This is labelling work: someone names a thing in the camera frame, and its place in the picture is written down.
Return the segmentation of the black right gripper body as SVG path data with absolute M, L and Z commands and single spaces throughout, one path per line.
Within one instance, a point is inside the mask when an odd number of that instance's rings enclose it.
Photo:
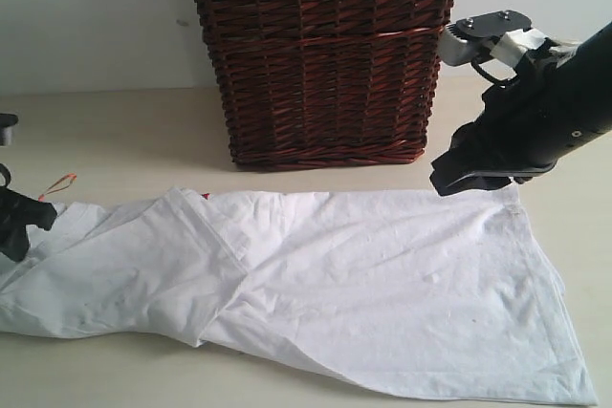
M 595 34 L 559 65 L 521 60 L 519 79 L 490 97 L 453 149 L 483 157 L 494 173 L 526 179 L 611 129 L 611 37 Z

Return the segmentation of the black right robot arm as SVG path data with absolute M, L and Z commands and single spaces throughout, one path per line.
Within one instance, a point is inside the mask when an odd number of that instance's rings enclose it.
M 525 183 L 610 132 L 611 28 L 577 46 L 545 38 L 520 57 L 514 77 L 481 98 L 479 117 L 458 128 L 431 164 L 441 196 Z

